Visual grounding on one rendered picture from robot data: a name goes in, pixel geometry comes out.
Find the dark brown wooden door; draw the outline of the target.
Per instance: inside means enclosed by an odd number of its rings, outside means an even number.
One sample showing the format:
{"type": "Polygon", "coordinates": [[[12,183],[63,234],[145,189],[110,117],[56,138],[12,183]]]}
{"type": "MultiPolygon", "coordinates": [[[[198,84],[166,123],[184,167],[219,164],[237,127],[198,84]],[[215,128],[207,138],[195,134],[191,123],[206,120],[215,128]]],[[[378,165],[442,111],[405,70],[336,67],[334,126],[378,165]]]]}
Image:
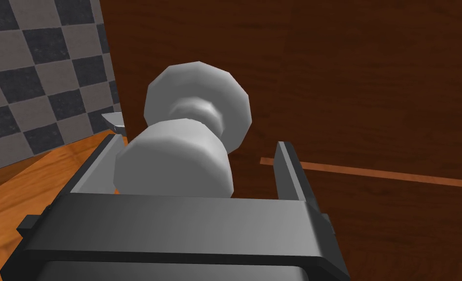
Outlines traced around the dark brown wooden door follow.
{"type": "Polygon", "coordinates": [[[202,61],[249,95],[235,198],[293,144],[351,281],[462,281],[462,0],[100,0],[130,139],[149,83],[202,61]]]}

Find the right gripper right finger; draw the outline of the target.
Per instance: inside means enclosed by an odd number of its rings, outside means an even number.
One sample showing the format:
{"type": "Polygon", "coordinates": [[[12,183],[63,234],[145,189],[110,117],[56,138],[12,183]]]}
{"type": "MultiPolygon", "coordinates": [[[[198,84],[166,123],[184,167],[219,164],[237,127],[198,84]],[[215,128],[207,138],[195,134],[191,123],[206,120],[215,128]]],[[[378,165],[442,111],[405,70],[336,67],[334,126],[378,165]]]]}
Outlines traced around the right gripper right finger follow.
{"type": "Polygon", "coordinates": [[[292,143],[277,143],[273,169],[280,200],[316,201],[292,143]]]}

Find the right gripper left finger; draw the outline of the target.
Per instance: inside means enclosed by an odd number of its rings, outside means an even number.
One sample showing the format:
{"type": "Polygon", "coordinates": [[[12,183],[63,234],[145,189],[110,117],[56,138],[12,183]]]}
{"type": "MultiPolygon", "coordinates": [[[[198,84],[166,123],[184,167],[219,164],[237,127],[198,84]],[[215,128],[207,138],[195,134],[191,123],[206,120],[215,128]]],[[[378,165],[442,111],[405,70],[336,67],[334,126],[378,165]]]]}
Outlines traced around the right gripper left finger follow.
{"type": "Polygon", "coordinates": [[[122,135],[107,135],[60,193],[114,194],[115,159],[124,147],[122,135]]]}

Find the grey door latch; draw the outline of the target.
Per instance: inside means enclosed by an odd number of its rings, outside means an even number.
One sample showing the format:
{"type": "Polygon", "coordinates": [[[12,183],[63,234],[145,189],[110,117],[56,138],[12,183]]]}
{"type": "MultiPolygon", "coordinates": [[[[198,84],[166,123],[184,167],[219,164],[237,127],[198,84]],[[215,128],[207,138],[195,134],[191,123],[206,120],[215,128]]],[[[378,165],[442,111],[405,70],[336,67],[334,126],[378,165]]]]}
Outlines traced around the grey door latch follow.
{"type": "Polygon", "coordinates": [[[104,113],[101,116],[111,131],[124,137],[127,136],[122,112],[104,113]]]}

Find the grey door knob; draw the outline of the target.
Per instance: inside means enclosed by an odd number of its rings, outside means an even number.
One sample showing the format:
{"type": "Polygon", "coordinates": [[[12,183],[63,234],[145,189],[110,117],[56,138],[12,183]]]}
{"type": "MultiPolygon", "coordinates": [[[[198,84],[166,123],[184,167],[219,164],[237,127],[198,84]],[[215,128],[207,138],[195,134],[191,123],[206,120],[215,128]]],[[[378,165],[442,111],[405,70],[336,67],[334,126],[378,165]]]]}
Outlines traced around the grey door knob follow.
{"type": "Polygon", "coordinates": [[[252,123],[248,94],[227,71],[201,61],[168,66],[148,86],[147,128],[117,155],[121,194],[229,198],[228,154],[252,123]]]}

